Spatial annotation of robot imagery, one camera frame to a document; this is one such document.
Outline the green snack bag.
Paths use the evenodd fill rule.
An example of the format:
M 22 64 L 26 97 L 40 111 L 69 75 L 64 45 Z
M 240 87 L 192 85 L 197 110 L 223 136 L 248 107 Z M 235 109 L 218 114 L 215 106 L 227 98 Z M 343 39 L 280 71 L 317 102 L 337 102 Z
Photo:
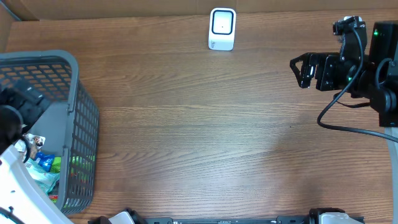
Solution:
M 62 158 L 61 157 L 55 157 L 53 163 L 52 163 L 52 167 L 50 169 L 50 172 L 52 173 L 56 173 L 59 174 L 60 173 L 60 168 L 61 168 L 61 163 L 62 163 Z M 83 167 L 88 167 L 89 169 L 91 169 L 91 165 L 89 165 L 89 163 L 79 157 L 79 156 L 74 156 L 72 157 L 72 164 L 73 165 L 82 165 Z M 72 173 L 71 176 L 74 178 L 79 178 L 81 183 L 87 184 L 90 180 L 90 176 L 88 174 L 84 174 L 82 173 L 80 170 L 74 170 L 72 169 Z M 47 194 L 49 196 L 49 199 L 53 202 L 56 203 L 58 200 L 58 188 L 59 188 L 59 182 L 60 179 L 58 179 L 55 182 L 55 185 L 53 186 L 52 190 Z

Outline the blue oreo packet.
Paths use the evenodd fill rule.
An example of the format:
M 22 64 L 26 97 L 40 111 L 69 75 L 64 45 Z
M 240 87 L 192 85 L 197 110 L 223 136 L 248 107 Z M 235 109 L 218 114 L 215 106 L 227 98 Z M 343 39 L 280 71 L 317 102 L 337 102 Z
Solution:
M 38 152 L 34 159 L 46 172 L 50 172 L 54 160 L 54 154 L 44 154 L 43 152 Z

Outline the beige cookie snack bag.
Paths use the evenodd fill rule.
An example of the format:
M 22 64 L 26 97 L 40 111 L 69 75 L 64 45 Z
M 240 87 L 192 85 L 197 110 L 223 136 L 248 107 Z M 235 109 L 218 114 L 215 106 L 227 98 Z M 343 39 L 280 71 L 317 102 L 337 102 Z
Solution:
M 45 143 L 45 137 L 43 136 L 38 136 L 34 134 L 24 134 L 23 135 L 25 140 L 29 142 L 29 147 L 30 147 L 30 157 L 34 158 L 35 155 L 40 152 L 40 148 L 44 145 Z M 25 142 L 20 139 L 18 140 L 14 146 L 19 152 L 26 152 L 26 145 Z

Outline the teal snack packet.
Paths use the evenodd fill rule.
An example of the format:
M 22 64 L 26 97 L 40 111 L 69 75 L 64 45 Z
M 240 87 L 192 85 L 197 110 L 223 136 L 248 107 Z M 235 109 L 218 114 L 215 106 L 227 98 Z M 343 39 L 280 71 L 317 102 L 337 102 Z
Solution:
M 25 167 L 30 176 L 34 179 L 35 183 L 45 194 L 52 191 L 60 178 L 59 173 L 45 171 L 42 166 L 32 159 L 28 159 L 25 163 Z

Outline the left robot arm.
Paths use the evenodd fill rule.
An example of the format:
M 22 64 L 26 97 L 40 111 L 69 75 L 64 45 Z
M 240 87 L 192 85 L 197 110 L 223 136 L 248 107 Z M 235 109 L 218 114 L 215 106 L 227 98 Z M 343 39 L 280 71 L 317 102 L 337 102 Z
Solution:
M 50 105 L 22 80 L 1 89 L 1 223 L 71 222 L 25 167 L 31 148 L 24 134 Z

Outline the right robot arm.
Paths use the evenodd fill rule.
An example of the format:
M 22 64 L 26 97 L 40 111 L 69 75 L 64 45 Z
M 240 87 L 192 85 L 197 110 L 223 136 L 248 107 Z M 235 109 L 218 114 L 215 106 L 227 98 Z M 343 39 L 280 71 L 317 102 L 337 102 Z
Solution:
M 308 88 L 315 78 L 317 90 L 335 92 L 318 115 L 319 126 L 387 141 L 392 169 L 392 222 L 397 223 L 397 21 L 375 22 L 370 44 L 366 23 L 359 16 L 346 16 L 334 22 L 333 33 L 340 37 L 339 52 L 307 52 L 293 58 L 290 68 L 300 88 Z M 368 99 L 355 108 L 369 106 L 376 111 L 383 133 L 322 122 L 326 112 L 345 93 L 352 98 Z

